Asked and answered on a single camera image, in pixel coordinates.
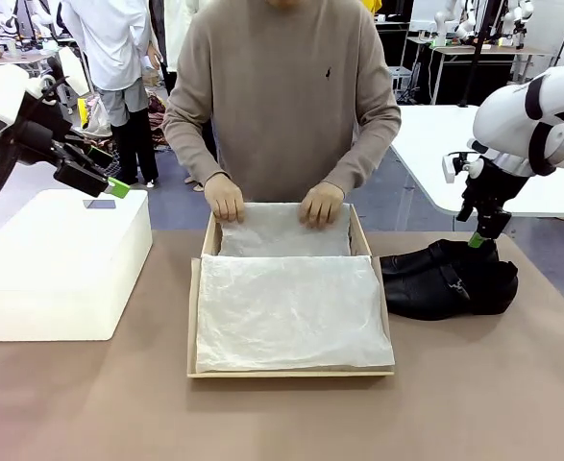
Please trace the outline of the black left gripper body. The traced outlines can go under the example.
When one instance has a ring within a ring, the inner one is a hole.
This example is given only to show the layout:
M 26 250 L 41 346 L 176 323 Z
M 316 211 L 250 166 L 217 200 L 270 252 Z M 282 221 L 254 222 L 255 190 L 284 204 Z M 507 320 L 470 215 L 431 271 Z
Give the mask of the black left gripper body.
M 26 165 L 48 163 L 55 167 L 57 182 L 98 197 L 110 187 L 109 178 L 86 152 L 82 136 L 70 127 L 53 131 L 34 121 L 15 129 L 19 162 Z

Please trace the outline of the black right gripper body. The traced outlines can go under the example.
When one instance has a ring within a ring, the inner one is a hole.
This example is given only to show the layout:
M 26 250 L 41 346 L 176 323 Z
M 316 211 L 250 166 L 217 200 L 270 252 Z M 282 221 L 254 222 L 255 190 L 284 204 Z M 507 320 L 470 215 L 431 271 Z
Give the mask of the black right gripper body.
M 515 198 L 526 185 L 528 177 L 509 174 L 487 158 L 466 163 L 466 188 L 462 193 L 462 216 L 469 217 L 473 210 L 479 217 L 503 212 L 503 205 Z

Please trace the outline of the person's right hand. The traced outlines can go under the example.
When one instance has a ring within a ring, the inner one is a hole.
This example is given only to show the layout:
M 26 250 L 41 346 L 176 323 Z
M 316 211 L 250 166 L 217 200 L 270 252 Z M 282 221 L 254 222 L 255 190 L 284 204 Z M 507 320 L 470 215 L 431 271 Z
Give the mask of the person's right hand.
M 204 185 L 206 201 L 218 222 L 241 223 L 245 204 L 239 187 L 224 173 L 210 177 Z

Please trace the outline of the person's left hand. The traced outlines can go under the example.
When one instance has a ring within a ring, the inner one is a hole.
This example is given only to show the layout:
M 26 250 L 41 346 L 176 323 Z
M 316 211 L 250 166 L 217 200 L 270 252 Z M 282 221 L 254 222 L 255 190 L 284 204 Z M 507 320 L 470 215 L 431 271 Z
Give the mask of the person's left hand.
M 299 208 L 300 222 L 310 228 L 322 229 L 332 224 L 344 203 L 341 188 L 330 182 L 319 182 L 312 187 Z

